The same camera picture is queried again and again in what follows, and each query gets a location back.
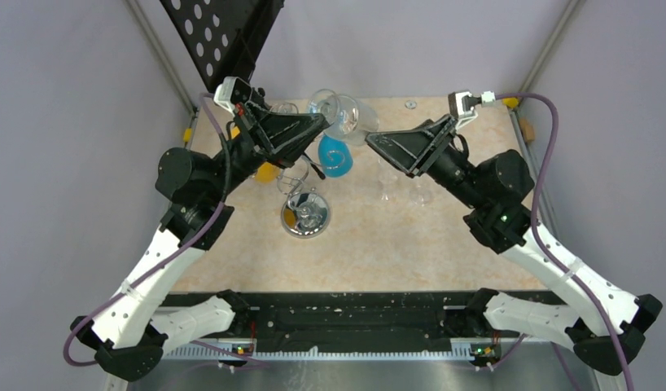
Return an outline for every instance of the metal floor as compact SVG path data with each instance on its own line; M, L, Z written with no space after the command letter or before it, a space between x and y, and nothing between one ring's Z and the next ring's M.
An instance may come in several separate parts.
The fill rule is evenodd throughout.
M584 390L598 390L594 373L563 349ZM202 367L177 375L197 361L163 361L128 388L134 391L568 391L570 385L550 344L524 342L494 373L474 372L466 362L272 362L270 368L236 372Z

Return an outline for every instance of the marble surface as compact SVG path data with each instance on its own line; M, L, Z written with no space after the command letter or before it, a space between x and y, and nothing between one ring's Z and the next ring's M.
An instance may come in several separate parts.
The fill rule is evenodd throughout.
M405 101L417 103L413 110ZM445 97L364 99L379 114L380 130L407 130L447 112ZM293 100L300 109L305 101ZM230 114L214 107L221 124ZM481 108L461 130L471 161L518 149L507 110ZM220 142L205 113L192 143L214 154ZM327 292L540 289L526 270L479 245L462 216L469 209L428 176L397 182L395 200L380 199L378 156L368 147L351 147L353 169L341 178L308 181L331 205L330 225L312 239L297 239L281 226L285 196L275 183L247 180L227 200L236 208L225 232L178 280L175 292ZM410 201L416 183L431 190L433 201Z

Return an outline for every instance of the black perforated panel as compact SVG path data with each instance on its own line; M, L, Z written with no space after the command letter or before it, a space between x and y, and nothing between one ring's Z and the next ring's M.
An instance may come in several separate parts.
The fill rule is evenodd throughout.
M209 92L249 80L283 0L160 0Z

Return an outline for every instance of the yellow object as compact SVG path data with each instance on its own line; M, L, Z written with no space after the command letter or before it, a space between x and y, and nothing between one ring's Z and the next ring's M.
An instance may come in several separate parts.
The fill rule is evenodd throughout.
M285 220L285 225L289 226L290 228L294 228L295 224L297 223L295 212L292 212L292 209L285 208L283 211L283 220Z
M191 140L191 128L184 129L184 135L182 136L182 141L188 143Z
M230 130L230 135L232 136L232 138L237 137L238 134L239 134L239 128L237 126L235 126ZM256 171L256 175L254 175L254 180L261 183L268 183L276 179L278 177L278 174L280 174L280 169L278 167L270 163L264 163Z
M517 98L505 98L502 102L508 106L508 108L517 108L520 104L520 101Z

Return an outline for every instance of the orange object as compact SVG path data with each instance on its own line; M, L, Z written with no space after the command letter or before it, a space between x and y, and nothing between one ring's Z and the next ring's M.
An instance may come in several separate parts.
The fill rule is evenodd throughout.
M520 125L520 131L523 134L523 140L526 143L531 143L532 141L534 141L534 139L537 136L536 133L534 132L534 126L532 126L532 124L529 121L527 121L527 119L525 118L520 118L518 121L518 125Z
M237 126L235 126L230 130L230 135L232 136L232 138L237 137L238 134L239 134L239 128ZM254 180L260 183L268 183L276 179L278 177L278 174L280 174L280 169L278 167L270 163L264 163L256 171L256 175L254 175Z

